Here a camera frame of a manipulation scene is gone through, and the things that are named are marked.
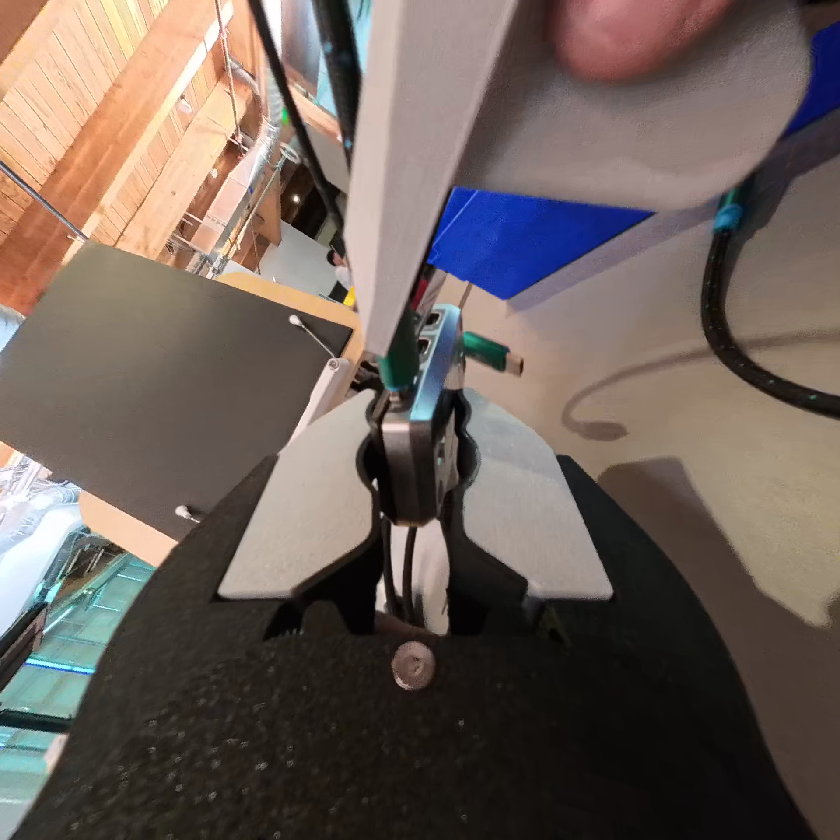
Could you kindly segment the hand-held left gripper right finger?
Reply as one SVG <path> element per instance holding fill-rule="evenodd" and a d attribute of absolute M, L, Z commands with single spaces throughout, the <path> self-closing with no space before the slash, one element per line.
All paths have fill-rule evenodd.
<path fill-rule="evenodd" d="M 530 601 L 609 601 L 613 586 L 552 448 L 528 425 L 466 388 L 476 476 L 465 536 L 524 583 Z"/>

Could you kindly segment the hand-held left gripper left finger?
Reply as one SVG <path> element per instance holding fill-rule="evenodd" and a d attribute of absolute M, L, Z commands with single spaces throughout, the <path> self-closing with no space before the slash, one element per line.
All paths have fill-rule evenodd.
<path fill-rule="evenodd" d="M 361 463 L 375 398 L 374 391 L 353 395 L 279 452 L 219 585 L 221 598 L 298 598 L 369 541 L 375 503 Z"/>

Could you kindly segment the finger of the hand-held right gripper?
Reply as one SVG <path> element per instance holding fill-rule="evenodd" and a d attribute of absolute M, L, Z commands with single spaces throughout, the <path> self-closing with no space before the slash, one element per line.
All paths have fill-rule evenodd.
<path fill-rule="evenodd" d="M 811 76 L 797 2 L 736 2 L 629 83 L 555 63 L 549 2 L 378 2 L 344 226 L 365 348 L 389 351 L 452 186 L 645 211 L 697 207 L 760 164 Z"/>

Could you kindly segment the dark grey hdmi switch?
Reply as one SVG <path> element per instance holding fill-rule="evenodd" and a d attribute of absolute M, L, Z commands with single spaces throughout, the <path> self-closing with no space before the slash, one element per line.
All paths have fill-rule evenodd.
<path fill-rule="evenodd" d="M 394 524 L 420 527 L 439 517 L 459 483 L 457 414 L 466 375 L 461 310 L 435 305 L 423 322 L 406 310 L 377 371 L 384 391 L 368 418 L 381 509 Z"/>

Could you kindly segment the blue plastic bin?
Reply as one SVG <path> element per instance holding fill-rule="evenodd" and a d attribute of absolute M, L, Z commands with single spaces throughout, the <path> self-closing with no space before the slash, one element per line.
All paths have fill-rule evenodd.
<path fill-rule="evenodd" d="M 812 40 L 805 101 L 756 171 L 755 194 L 790 184 L 838 156 L 839 23 Z M 541 300 L 590 279 L 702 223 L 719 196 L 662 213 L 558 203 L 457 188 L 444 210 L 431 263 L 501 300 Z"/>

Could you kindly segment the person's right hand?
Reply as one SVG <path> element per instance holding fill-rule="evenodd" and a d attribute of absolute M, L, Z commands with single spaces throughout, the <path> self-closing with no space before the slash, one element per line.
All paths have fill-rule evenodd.
<path fill-rule="evenodd" d="M 708 37 L 733 1 L 552 1 L 545 35 L 555 63 L 586 81 L 656 72 Z"/>

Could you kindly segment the white tablet stand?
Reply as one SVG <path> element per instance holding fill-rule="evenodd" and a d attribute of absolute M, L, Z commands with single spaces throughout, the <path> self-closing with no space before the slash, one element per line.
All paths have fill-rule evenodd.
<path fill-rule="evenodd" d="M 333 355 L 327 344 L 297 314 L 290 315 L 289 322 L 315 340 L 328 354 L 328 360 L 311 390 L 307 407 L 288 440 L 290 444 L 320 417 L 344 401 L 354 377 L 354 368 L 349 360 Z"/>

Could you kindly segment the silver ventilation duct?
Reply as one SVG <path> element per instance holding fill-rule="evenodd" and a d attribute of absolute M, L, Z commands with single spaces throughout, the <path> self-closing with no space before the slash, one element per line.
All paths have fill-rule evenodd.
<path fill-rule="evenodd" d="M 203 277 L 219 277 L 242 246 L 256 246 L 259 209 L 287 162 L 298 164 L 298 153 L 280 141 L 285 101 L 270 74 L 258 81 L 232 60 L 233 78 L 255 93 L 260 107 L 259 130 L 244 156 L 225 177 L 190 245 L 193 258 L 187 270 Z"/>

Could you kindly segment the black tablet wooden frame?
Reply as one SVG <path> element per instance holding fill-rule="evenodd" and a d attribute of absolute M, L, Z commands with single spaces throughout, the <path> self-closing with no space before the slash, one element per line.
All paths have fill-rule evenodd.
<path fill-rule="evenodd" d="M 87 243 L 2 351 L 2 442 L 81 489 L 90 530 L 160 565 L 307 408 L 330 350 L 340 403 L 361 359 L 342 304 L 248 273 L 214 280 Z"/>

